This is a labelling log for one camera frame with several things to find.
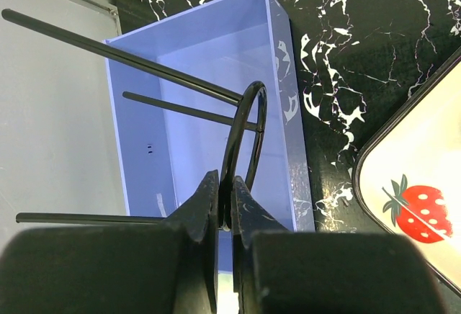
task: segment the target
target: black tray rim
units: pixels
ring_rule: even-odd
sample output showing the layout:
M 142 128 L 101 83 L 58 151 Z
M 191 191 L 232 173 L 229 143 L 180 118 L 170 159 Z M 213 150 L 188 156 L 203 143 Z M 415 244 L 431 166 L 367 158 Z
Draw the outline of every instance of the black tray rim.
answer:
M 447 74 L 461 62 L 461 48 L 458 48 L 453 55 L 451 55 L 447 61 L 440 66 L 435 73 L 423 83 L 421 88 L 405 102 L 405 104 L 400 107 L 399 110 L 371 137 L 371 139 L 364 145 L 360 150 L 354 166 L 352 169 L 352 190 L 354 191 L 354 196 L 357 198 L 359 206 L 364 210 L 364 212 L 372 218 L 372 220 L 377 223 L 383 230 L 388 233 L 394 233 L 389 229 L 381 220 L 373 215 L 371 210 L 365 204 L 362 193 L 360 191 L 360 174 L 362 171 L 362 166 L 365 162 L 367 156 L 375 149 L 375 147 L 409 114 L 409 112 L 416 107 L 431 91 L 437 86 L 437 84 L 442 81 L 442 79 L 447 76 Z M 439 270 L 432 265 L 429 261 L 427 264 L 434 271 L 436 276 L 443 281 L 454 293 L 461 297 L 461 288 L 451 282 L 446 278 Z

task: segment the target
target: black metal rod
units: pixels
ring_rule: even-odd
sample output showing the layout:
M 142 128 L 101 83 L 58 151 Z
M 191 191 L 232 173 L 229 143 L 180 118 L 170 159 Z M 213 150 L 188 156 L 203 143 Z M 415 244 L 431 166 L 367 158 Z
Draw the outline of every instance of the black metal rod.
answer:
M 251 152 L 250 164 L 246 172 L 245 183 L 251 191 L 259 157 L 261 155 L 261 145 L 264 139 L 264 128 L 267 116 L 267 93 L 266 87 L 260 81 L 253 82 L 243 93 L 243 99 L 237 107 L 236 115 L 230 127 L 228 142 L 225 145 L 223 167 L 219 184 L 218 213 L 220 227 L 224 230 L 231 228 L 231 193 L 233 181 L 236 176 L 238 153 L 242 144 L 244 125 L 250 115 L 251 106 L 256 96 L 258 96 L 258 128 L 254 136 L 253 150 Z
M 158 100 L 155 98 L 150 98 L 147 96 L 143 96 L 141 94 L 136 94 L 132 92 L 125 91 L 122 94 L 124 98 L 133 100 L 135 102 L 140 102 L 147 105 L 152 105 L 153 107 L 160 107 L 162 109 L 167 109 L 175 112 L 179 112 L 180 114 L 189 115 L 193 117 L 202 118 L 204 120 L 209 120 L 217 123 L 222 123 L 223 125 L 232 125 L 233 118 L 226 117 L 218 114 L 213 114 L 212 112 L 206 112 L 198 109 L 194 109 L 191 107 L 185 107 L 183 105 L 173 104 L 169 102 L 165 102 L 163 100 Z M 257 131 L 258 126 L 256 123 L 246 122 L 245 129 Z
M 162 79 L 174 82 L 175 84 L 187 87 L 188 89 L 193 89 L 194 91 L 219 99 L 223 102 L 238 105 L 242 99 L 240 94 L 229 89 L 225 89 L 189 74 L 182 73 L 181 71 L 176 71 L 161 64 L 154 63 L 123 50 L 113 48 L 112 46 L 105 45 L 82 35 L 77 35 L 76 33 L 48 24 L 47 22 L 34 19 L 33 17 L 28 17 L 27 15 L 15 12 L 14 10 L 4 9 L 1 11 L 1 15 L 6 21 L 13 22 L 19 26 L 26 27 L 29 30 L 39 32 L 62 42 L 67 42 L 68 44 L 87 50 L 91 53 L 96 53 L 97 55 L 110 58 L 111 60 L 116 60 L 133 68 L 145 71 L 146 73 L 153 74 Z
M 124 215 L 75 215 L 67 213 L 28 213 L 16 215 L 16 223 L 59 223 L 83 225 L 158 224 L 163 218 Z

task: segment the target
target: strawberry leaf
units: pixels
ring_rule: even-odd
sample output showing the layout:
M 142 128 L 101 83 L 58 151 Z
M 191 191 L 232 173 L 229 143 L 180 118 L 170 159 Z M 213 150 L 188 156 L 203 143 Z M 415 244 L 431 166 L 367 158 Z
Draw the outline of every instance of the strawberry leaf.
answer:
M 387 196 L 389 196 L 389 198 L 390 198 L 392 201 L 395 201 L 395 200 L 396 200 L 396 198 L 394 198 L 392 195 L 390 195 L 390 194 L 388 193 L 388 191 L 387 191 L 386 189 L 384 189 L 384 187 L 382 188 L 382 190 L 384 191 L 384 193 L 386 193 Z
M 390 215 L 390 221 L 392 222 L 392 224 L 395 226 L 395 221 L 397 220 L 397 217 L 395 214 L 393 214 L 394 212 L 392 212 L 392 214 Z
M 388 201 L 384 204 L 384 207 L 382 208 L 382 213 L 386 212 L 393 206 L 393 201 Z
M 407 186 L 408 186 L 408 180 L 404 174 L 402 175 L 402 181 L 400 182 L 400 194 L 406 191 Z
M 392 188 L 394 189 L 394 195 L 396 197 L 399 197 L 400 194 L 402 194 L 402 193 L 400 193 L 400 187 L 399 187 L 398 183 L 396 181 L 394 181 L 394 180 L 391 180 L 390 182 L 392 183 Z
M 408 201 L 406 201 L 406 199 L 404 197 L 402 197 L 402 196 L 399 196 L 398 201 L 400 201 L 405 206 L 409 205 Z

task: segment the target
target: white wall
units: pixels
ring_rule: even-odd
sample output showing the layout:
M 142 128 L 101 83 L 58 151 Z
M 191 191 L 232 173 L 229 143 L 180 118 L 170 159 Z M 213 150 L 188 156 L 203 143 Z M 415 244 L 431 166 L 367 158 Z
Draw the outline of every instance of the white wall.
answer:
M 0 0 L 95 40 L 107 14 L 67 0 Z M 0 250 L 18 212 L 125 214 L 104 59 L 0 19 Z

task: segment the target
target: black metal stand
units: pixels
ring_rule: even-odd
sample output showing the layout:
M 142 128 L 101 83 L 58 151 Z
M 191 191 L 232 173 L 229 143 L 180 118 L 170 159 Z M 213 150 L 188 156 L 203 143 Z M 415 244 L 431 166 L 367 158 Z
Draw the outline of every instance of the black metal stand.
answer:
M 91 53 L 116 60 L 124 63 L 127 66 L 137 68 L 146 73 L 156 75 L 162 79 L 169 80 L 175 84 L 193 89 L 210 97 L 219 99 L 223 102 L 237 106 L 237 111 L 234 118 L 229 118 L 222 115 L 217 115 L 211 112 L 205 112 L 190 107 L 163 102 L 158 99 L 146 97 L 125 91 L 123 96 L 126 99 L 131 99 L 143 104 L 149 104 L 154 107 L 160 107 L 182 114 L 202 118 L 205 120 L 223 123 L 230 125 L 228 142 L 225 147 L 223 167 L 220 176 L 220 190 L 218 200 L 218 215 L 219 226 L 228 230 L 231 228 L 231 192 L 233 181 L 236 174 L 238 152 L 240 150 L 243 132 L 245 129 L 256 133 L 254 138 L 253 150 L 251 159 L 246 174 L 246 186 L 251 190 L 256 176 L 256 169 L 261 155 L 261 145 L 264 138 L 264 128 L 266 125 L 267 115 L 267 94 L 264 84 L 260 81 L 253 82 L 240 95 L 221 86 L 212 84 L 208 81 L 190 76 L 188 74 L 176 71 L 172 68 L 154 63 L 145 58 L 127 53 L 123 50 L 113 48 L 87 37 L 77 35 L 76 33 L 64 30 L 53 26 L 46 22 L 28 17 L 27 15 L 15 12 L 11 9 L 4 9 L 1 12 L 2 17 L 10 22 L 26 27 L 30 30 L 42 33 L 48 37 L 67 42 L 78 48 L 87 50 Z M 248 116 L 255 98 L 258 97 L 258 119 L 256 123 L 248 122 Z M 47 222 L 47 223 L 78 223 L 78 224 L 110 224 L 110 223 L 146 223 L 146 217 L 111 217 L 104 219 L 103 216 L 94 215 L 65 215 L 65 214 L 50 214 L 50 213 L 19 213 L 17 222 Z
M 216 314 L 219 187 L 208 172 L 159 224 L 20 233 L 0 259 L 0 313 Z M 447 313 L 408 239 L 290 233 L 239 176 L 231 197 L 239 313 Z

